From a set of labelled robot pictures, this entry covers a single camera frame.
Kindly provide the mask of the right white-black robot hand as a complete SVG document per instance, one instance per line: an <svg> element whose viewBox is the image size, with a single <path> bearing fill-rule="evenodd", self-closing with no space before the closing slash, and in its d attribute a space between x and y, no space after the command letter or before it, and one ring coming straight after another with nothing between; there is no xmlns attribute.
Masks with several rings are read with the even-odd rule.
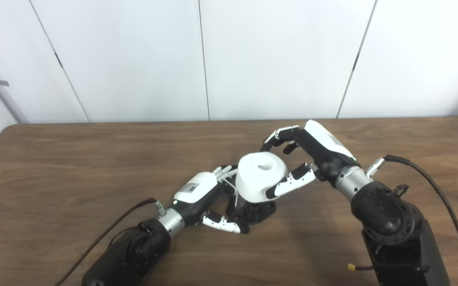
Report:
<svg viewBox="0 0 458 286"><path fill-rule="evenodd" d="M304 128L289 126L275 130L264 140L260 152L268 152L273 146L278 147L285 142L288 145L283 150L284 154L301 148L313 159L313 164L304 163L287 173L265 190L265 199L276 199L318 179L329 182L352 201L361 188L371 182L351 152L316 121L309 120Z"/></svg>

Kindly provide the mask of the left white-black robot hand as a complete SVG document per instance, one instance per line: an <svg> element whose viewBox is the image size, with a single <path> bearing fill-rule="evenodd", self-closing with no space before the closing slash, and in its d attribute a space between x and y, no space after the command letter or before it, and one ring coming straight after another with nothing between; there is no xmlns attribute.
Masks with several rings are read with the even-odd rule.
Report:
<svg viewBox="0 0 458 286"><path fill-rule="evenodd" d="M180 216L184 226L205 226L237 234L248 234L249 227L242 222L229 221L236 211L239 193L236 187L237 165L221 165L211 172L200 172L189 180L173 197L170 209ZM225 214L211 210L224 194L228 196Z"/></svg>

